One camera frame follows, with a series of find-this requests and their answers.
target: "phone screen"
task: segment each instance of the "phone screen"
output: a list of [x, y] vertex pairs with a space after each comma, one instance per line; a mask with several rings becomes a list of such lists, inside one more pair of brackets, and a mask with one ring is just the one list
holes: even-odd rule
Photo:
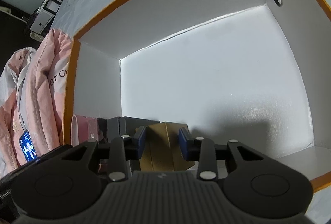
[[19, 138], [19, 144], [22, 148], [27, 162], [32, 161], [38, 157], [36, 151], [34, 150], [34, 145], [32, 144], [31, 137], [28, 131], [25, 131], [23, 135]]

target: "metal screw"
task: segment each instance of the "metal screw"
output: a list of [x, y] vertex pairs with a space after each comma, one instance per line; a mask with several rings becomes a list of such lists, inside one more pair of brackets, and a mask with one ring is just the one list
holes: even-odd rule
[[216, 174], [212, 171], [204, 171], [200, 173], [200, 177], [204, 180], [213, 180]]
[[111, 181], [118, 182], [125, 178], [125, 174], [122, 172], [112, 172], [108, 175], [108, 177]]

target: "pink blanket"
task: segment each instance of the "pink blanket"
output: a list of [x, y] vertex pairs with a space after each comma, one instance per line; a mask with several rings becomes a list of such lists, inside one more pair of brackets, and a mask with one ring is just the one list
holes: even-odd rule
[[[17, 85], [10, 89], [1, 105], [0, 153], [7, 173], [26, 163], [19, 145], [25, 130], [29, 131], [38, 156], [59, 146], [71, 45], [68, 35], [51, 29], [29, 62], [22, 89], [17, 90]], [[17, 77], [24, 67], [24, 53], [25, 49], [17, 51], [9, 62], [9, 69]]]

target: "black device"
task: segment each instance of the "black device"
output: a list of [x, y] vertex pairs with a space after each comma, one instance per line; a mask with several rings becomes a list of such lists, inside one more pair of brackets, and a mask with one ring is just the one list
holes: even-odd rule
[[[133, 136], [136, 129], [140, 126], [148, 126], [160, 123], [160, 121], [132, 118], [132, 117], [115, 117], [107, 120], [107, 140], [111, 142], [112, 139], [129, 135]], [[129, 176], [133, 175], [134, 171], [140, 171], [140, 163], [138, 160], [129, 160], [126, 163]]]
[[[141, 126], [134, 136], [89, 140], [31, 167], [12, 186], [15, 223], [311, 223], [309, 180], [236, 140], [215, 145], [181, 128], [183, 158], [199, 161], [196, 178], [186, 171], [130, 177], [126, 161], [141, 157], [145, 137]], [[98, 174], [103, 159], [107, 172]], [[226, 178], [218, 178], [216, 160], [225, 160]]]
[[54, 150], [44, 154], [41, 157], [32, 159], [31, 161], [27, 162], [26, 164], [22, 165], [18, 169], [12, 171], [11, 173], [7, 174], [4, 178], [0, 180], [0, 218], [12, 222], [17, 217], [19, 217], [19, 213], [17, 211], [16, 206], [12, 200], [12, 185], [17, 179], [17, 177], [21, 174], [24, 174], [25, 171], [32, 168], [35, 165], [41, 164], [42, 162], [57, 156], [72, 148], [71, 145], [63, 145], [55, 148]]
[[25, 131], [19, 138], [19, 145], [21, 146], [27, 162], [38, 158], [28, 131]]

